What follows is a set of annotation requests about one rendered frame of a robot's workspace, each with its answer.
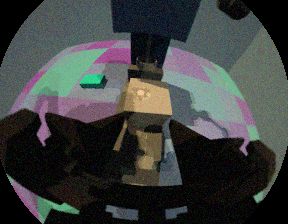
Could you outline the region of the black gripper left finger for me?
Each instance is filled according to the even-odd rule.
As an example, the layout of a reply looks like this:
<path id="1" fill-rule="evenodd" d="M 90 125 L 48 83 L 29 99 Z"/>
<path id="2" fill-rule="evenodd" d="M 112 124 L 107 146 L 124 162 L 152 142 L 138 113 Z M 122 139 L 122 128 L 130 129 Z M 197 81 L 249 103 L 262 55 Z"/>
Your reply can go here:
<path id="1" fill-rule="evenodd" d="M 116 140 L 119 139 L 125 116 L 124 113 L 117 113 L 115 116 L 103 117 L 92 123 L 84 123 L 71 117 L 44 113 L 44 121 L 47 121 L 51 135 L 77 144 L 93 172 L 92 176 L 101 177 Z"/>

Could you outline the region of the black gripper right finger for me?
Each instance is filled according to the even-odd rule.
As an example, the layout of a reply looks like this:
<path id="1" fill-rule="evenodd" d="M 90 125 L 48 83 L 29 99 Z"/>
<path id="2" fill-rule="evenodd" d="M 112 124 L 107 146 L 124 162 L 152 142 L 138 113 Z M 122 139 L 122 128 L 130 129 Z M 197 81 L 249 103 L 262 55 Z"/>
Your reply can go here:
<path id="1" fill-rule="evenodd" d="M 179 164 L 181 183 L 197 183 L 196 179 L 221 155 L 230 149 L 240 149 L 245 139 L 222 137 L 209 140 L 189 127 L 184 127 L 179 121 L 169 121 L 169 136 L 175 148 L 177 164 Z"/>

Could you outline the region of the green rectangular block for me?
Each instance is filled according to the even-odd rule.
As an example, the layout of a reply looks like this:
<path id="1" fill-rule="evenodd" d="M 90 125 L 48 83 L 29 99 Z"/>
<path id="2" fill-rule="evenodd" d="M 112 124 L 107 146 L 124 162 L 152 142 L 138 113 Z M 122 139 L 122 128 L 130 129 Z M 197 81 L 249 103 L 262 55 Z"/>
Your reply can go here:
<path id="1" fill-rule="evenodd" d="M 101 88 L 105 81 L 105 75 L 85 75 L 81 79 L 81 88 Z"/>

